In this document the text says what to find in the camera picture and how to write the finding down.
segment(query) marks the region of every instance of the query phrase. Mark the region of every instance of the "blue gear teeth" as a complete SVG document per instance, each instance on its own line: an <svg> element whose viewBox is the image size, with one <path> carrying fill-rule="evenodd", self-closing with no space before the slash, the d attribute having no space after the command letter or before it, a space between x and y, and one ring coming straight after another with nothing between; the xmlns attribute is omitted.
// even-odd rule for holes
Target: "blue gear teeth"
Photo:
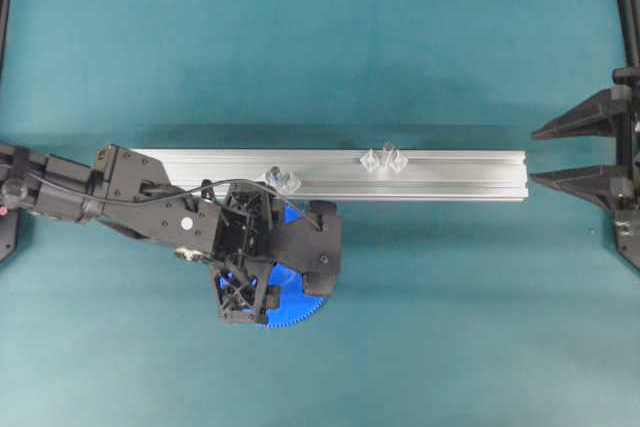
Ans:
<svg viewBox="0 0 640 427"><path fill-rule="evenodd" d="M285 223L298 220L300 215L285 207ZM324 304L326 297L304 293L302 275L283 264L276 264L269 276L269 285L280 286L280 307L267 310L267 327L287 327L306 319Z"/></svg>

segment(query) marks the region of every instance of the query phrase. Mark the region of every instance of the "teal mat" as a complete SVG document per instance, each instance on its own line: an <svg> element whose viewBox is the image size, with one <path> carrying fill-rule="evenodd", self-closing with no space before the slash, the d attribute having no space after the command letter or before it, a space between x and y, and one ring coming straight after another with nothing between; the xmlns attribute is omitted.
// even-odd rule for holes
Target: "teal mat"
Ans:
<svg viewBox="0 0 640 427"><path fill-rule="evenodd" d="M130 147L526 149L624 64L615 0L13 0L1 138ZM335 296L225 325L203 266L23 223L0 268L0 425L572 426L640 416L640 282L596 207L343 204Z"/></svg>

